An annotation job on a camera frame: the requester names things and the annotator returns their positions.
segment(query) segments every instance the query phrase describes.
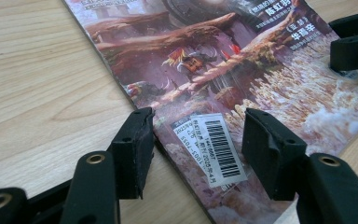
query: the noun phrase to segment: light wood surface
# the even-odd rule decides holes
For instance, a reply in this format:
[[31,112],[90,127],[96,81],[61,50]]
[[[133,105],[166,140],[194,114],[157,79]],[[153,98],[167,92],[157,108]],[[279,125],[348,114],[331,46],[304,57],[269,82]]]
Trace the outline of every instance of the light wood surface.
[[[358,0],[308,2],[326,21],[358,13]],[[132,110],[60,0],[0,0],[0,188],[32,197],[68,180]],[[341,157],[358,174],[358,137]],[[122,223],[209,223],[157,150],[144,196],[121,201]]]

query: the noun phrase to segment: cover illustration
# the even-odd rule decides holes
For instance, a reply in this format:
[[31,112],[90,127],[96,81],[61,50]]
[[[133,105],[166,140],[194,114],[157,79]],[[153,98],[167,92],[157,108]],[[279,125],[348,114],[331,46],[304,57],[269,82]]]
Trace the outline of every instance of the cover illustration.
[[[290,204],[269,199],[241,154],[246,107],[269,112],[309,154],[337,155],[358,133],[358,70],[328,67],[338,37],[303,0],[64,2],[135,106],[155,109],[155,135],[212,222],[271,223]],[[245,175],[218,187],[191,129],[191,116],[214,113]]]

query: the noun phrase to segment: barcode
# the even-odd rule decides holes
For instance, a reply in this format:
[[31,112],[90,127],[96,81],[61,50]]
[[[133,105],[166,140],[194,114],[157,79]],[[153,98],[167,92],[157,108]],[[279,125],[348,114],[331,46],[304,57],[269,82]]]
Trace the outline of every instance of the barcode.
[[220,120],[206,121],[205,125],[211,137],[214,155],[217,158],[223,177],[240,175],[240,169],[235,162]]

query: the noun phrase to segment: wooden table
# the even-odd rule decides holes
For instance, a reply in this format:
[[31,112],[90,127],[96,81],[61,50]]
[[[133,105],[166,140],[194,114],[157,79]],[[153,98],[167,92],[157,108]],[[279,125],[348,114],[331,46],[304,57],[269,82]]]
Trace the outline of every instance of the wooden table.
[[[326,21],[358,13],[358,0],[308,2]],[[132,110],[60,0],[0,0],[0,188],[32,197],[71,178],[77,160],[105,150]],[[208,223],[155,155],[145,199],[121,202],[122,223]],[[358,174],[358,137],[342,158]]]

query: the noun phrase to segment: magazine cover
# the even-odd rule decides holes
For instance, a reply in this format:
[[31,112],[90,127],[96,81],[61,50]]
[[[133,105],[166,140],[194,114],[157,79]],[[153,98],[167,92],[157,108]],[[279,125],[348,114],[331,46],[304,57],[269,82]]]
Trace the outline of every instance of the magazine cover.
[[241,154],[246,107],[337,155],[358,133],[358,71],[329,66],[337,35],[303,0],[64,0],[212,222],[271,223]]

